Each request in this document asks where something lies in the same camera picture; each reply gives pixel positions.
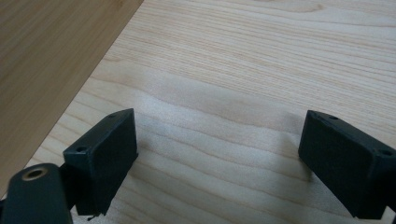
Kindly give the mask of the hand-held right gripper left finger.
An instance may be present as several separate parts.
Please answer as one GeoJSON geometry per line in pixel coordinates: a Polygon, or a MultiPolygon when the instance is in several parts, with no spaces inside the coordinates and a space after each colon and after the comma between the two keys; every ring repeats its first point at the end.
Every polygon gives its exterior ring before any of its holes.
{"type": "Polygon", "coordinates": [[[134,111],[130,108],[104,117],[63,155],[68,206],[81,216],[106,214],[138,157],[134,111]]]}

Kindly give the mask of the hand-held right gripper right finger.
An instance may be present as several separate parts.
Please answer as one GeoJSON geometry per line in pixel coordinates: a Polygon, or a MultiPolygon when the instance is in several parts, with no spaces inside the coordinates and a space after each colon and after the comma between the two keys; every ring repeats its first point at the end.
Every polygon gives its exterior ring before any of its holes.
{"type": "Polygon", "coordinates": [[[396,218],[396,149],[335,116],[309,110],[298,149],[301,160],[353,216],[396,218]]]}

